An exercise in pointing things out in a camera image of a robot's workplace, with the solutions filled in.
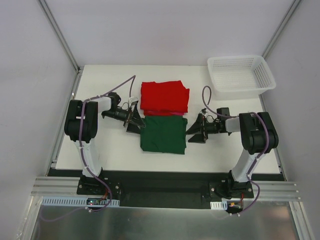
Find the white plastic basket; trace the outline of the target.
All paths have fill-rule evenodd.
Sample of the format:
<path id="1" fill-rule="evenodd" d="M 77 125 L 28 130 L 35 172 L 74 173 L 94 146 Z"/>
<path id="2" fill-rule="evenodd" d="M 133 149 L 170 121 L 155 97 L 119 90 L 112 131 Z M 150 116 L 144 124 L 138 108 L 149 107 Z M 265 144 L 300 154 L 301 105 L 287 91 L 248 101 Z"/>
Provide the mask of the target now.
<path id="1" fill-rule="evenodd" d="M 210 57 L 207 67 L 212 90 L 219 100 L 257 98 L 276 87 L 275 78 L 260 55 Z"/>

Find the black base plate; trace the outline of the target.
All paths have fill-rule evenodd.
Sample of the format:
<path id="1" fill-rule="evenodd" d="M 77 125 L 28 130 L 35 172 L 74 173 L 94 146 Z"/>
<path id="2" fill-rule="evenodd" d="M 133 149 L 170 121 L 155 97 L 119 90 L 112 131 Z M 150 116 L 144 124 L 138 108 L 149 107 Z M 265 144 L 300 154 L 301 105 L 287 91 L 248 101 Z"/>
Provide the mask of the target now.
<path id="1" fill-rule="evenodd" d="M 238 183 L 230 173 L 104 170 L 98 179 L 82 175 L 78 195 L 106 195 L 122 207 L 209 209 L 211 202 L 253 199 L 249 181 Z"/>

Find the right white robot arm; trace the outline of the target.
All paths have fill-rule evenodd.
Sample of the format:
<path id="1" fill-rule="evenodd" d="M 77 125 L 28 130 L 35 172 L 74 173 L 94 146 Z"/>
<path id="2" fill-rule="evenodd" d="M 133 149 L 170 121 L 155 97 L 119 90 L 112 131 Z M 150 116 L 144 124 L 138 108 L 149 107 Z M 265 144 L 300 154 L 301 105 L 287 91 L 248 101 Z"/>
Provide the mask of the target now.
<path id="1" fill-rule="evenodd" d="M 198 114 L 196 121 L 185 132 L 192 135 L 189 143 L 203 144 L 210 134 L 240 133 L 243 151 L 235 167 L 230 171 L 230 182 L 225 184 L 225 193 L 232 198 L 243 191 L 241 183 L 247 183 L 260 160 L 272 149 L 278 147 L 279 136 L 268 112 L 240 113 L 236 117 L 230 115 L 228 107 L 216 110 L 217 118 L 212 122 L 204 108 Z"/>

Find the green t shirt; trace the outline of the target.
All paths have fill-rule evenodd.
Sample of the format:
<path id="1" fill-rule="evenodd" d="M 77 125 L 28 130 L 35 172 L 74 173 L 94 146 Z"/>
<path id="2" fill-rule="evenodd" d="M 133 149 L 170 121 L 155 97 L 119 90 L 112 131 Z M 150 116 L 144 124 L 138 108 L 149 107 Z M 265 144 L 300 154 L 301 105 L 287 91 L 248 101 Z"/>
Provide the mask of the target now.
<path id="1" fill-rule="evenodd" d="M 140 130 L 144 152 L 184 155 L 188 120 L 182 116 L 146 116 Z"/>

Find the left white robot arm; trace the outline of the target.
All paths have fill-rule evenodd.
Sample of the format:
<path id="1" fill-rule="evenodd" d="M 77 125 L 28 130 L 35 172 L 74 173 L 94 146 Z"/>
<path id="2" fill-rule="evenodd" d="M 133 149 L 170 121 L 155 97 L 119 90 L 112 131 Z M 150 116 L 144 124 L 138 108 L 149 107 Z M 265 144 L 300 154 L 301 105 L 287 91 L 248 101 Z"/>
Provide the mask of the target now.
<path id="1" fill-rule="evenodd" d="M 123 122 L 129 133 L 139 134 L 146 126 L 138 111 L 137 97 L 128 99 L 126 109 L 119 106 L 120 102 L 121 97 L 111 92 L 85 101 L 71 100 L 68 105 L 64 133 L 75 144 L 82 162 L 82 175 L 92 178 L 88 188 L 96 195 L 106 189 L 106 182 L 98 177 L 103 167 L 95 147 L 99 115 Z"/>

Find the pink t shirt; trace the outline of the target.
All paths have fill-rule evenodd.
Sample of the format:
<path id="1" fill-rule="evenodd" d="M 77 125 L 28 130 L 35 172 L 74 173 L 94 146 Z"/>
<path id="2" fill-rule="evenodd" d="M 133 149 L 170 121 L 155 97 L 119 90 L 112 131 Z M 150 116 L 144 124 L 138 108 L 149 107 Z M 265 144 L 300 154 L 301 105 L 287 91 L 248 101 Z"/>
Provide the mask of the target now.
<path id="1" fill-rule="evenodd" d="M 143 114 L 145 116 L 183 116 L 183 112 L 172 112 L 172 111 L 153 111 L 153 110 L 144 110 Z"/>

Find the aluminium frame rail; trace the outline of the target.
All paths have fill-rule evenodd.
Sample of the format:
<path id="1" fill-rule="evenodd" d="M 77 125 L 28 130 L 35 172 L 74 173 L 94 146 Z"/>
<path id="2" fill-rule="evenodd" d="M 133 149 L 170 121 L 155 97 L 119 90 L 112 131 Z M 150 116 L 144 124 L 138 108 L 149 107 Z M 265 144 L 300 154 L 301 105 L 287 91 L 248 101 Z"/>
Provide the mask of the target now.
<path id="1" fill-rule="evenodd" d="M 32 190 L 32 196 L 72 196 L 77 195 L 78 177 L 37 177 Z M 107 180 L 107 185 L 122 196 L 129 192 L 164 192 L 164 193 L 204 193 L 215 196 L 216 187 L 223 180 L 196 179 L 134 179 L 123 178 Z M 298 185 L 290 181 L 255 181 L 250 193 L 260 192 L 261 201 L 301 202 L 303 200 Z"/>

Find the red t shirt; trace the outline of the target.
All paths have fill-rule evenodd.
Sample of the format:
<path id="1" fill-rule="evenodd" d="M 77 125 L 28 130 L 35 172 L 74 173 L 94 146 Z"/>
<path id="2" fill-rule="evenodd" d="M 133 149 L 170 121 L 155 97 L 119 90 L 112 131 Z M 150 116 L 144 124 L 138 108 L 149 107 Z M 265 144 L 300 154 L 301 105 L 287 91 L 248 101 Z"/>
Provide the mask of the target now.
<path id="1" fill-rule="evenodd" d="M 190 89 L 182 81 L 143 82 L 140 89 L 140 109 L 188 113 Z"/>

